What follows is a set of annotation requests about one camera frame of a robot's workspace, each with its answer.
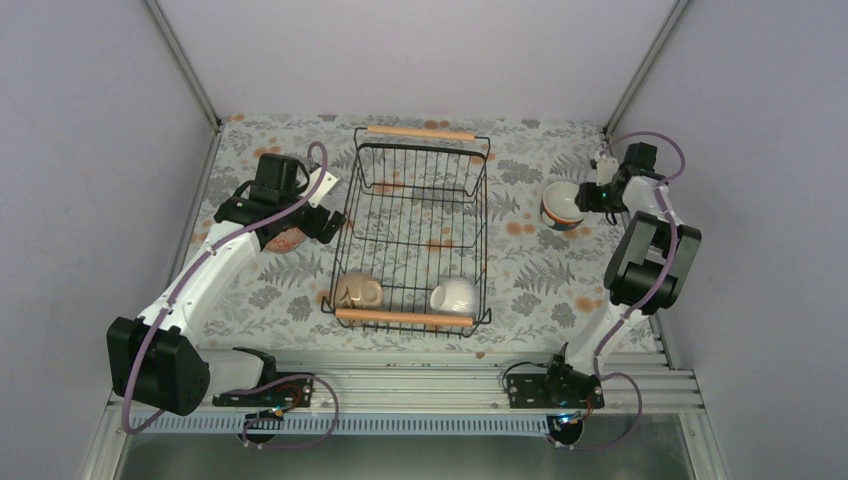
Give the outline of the teal and white bowl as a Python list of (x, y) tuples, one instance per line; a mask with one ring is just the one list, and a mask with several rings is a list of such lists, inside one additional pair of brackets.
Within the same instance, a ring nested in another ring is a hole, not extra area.
[(540, 202), (539, 218), (541, 222), (557, 231), (570, 231), (580, 226), (586, 213), (579, 210), (573, 200), (554, 200)]

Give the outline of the orange bowl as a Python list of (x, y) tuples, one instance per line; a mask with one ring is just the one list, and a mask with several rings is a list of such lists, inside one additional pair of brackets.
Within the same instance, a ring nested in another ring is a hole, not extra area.
[(575, 203), (575, 197), (578, 193), (578, 184), (570, 181), (556, 181), (548, 185), (542, 195), (542, 201), (554, 201), (570, 199)]

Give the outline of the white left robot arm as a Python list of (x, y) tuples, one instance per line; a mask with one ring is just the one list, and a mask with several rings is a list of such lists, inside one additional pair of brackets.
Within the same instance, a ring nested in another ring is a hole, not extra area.
[(338, 179), (325, 165), (264, 154), (255, 177), (214, 215), (206, 239), (166, 290), (106, 333), (112, 389), (126, 403), (186, 416), (211, 396), (241, 393), (263, 405), (278, 391), (271, 356), (248, 348), (203, 351), (199, 336), (220, 296), (280, 234), (292, 229), (323, 244), (345, 217), (322, 206)]

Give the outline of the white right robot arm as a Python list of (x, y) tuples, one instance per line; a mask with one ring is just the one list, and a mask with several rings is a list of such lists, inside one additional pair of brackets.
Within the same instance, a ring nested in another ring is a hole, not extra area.
[(572, 228), (589, 213), (629, 216), (604, 272), (601, 306), (548, 364), (541, 391), (552, 406), (602, 407), (601, 367), (614, 343), (682, 292), (702, 234), (671, 207), (672, 179), (656, 172), (656, 157), (644, 142), (628, 145), (621, 160), (600, 152), (594, 179), (555, 182), (543, 194), (541, 215), (552, 227)]

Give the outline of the black wire dish rack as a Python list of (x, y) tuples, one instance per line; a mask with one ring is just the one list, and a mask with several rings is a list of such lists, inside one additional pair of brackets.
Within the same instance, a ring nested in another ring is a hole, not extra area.
[[(357, 127), (336, 237), (331, 286), (321, 310), (348, 329), (471, 337), (493, 319), (487, 305), (488, 178), (491, 140), (474, 133)], [(336, 284), (362, 272), (382, 285), (379, 310), (335, 306)], [(442, 278), (478, 287), (472, 316), (434, 312)]]

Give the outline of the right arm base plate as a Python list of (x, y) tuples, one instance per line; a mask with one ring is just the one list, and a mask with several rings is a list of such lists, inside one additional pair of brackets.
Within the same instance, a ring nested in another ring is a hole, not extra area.
[(577, 371), (559, 374), (510, 373), (506, 390), (513, 409), (601, 409), (605, 407), (599, 379)]

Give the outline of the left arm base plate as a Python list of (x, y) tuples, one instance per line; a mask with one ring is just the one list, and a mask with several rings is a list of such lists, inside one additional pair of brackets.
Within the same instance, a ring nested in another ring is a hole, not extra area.
[(314, 380), (306, 378), (305, 373), (278, 373), (277, 377), (302, 376), (275, 384), (258, 393), (220, 394), (212, 397), (216, 407), (255, 407), (260, 409), (290, 409), (309, 407)]

